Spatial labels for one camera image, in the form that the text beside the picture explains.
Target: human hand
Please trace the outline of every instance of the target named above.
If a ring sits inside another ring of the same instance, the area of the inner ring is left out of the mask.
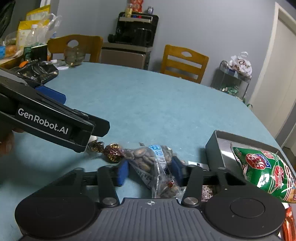
[[[22,133],[23,131],[16,128],[14,129],[15,132]],[[8,154],[15,144],[15,137],[13,132],[10,132],[4,141],[0,142],[0,155]]]

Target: gray ribbed panel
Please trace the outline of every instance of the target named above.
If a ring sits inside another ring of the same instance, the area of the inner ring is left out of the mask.
[[[235,241],[210,226],[196,208],[176,199],[131,199],[105,208],[91,227],[59,241]],[[260,239],[279,241],[276,236]],[[22,241],[37,241],[25,237]]]

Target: yellow package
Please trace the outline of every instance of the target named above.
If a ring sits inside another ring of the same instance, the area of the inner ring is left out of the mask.
[[[35,21],[20,21],[18,29],[17,29],[17,49],[20,50],[24,47],[26,38],[28,34],[31,32],[32,24],[37,24],[39,20]]]
[[[50,11],[50,5],[46,5],[44,7],[36,8],[36,9],[34,9],[34,10],[27,13],[26,20],[27,21],[41,20],[47,14],[49,14],[49,11]]]

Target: green snack bag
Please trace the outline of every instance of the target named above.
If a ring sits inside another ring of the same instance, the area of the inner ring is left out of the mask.
[[[276,154],[247,148],[231,148],[245,179],[284,202],[296,203],[295,180],[290,168]]]

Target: plastic bag of nuts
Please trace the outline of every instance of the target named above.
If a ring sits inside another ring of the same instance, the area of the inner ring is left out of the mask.
[[[123,152],[130,165],[151,189],[152,198],[179,198],[183,194],[168,169],[172,156],[175,155],[171,148],[165,145],[151,145],[138,149],[124,149]]]

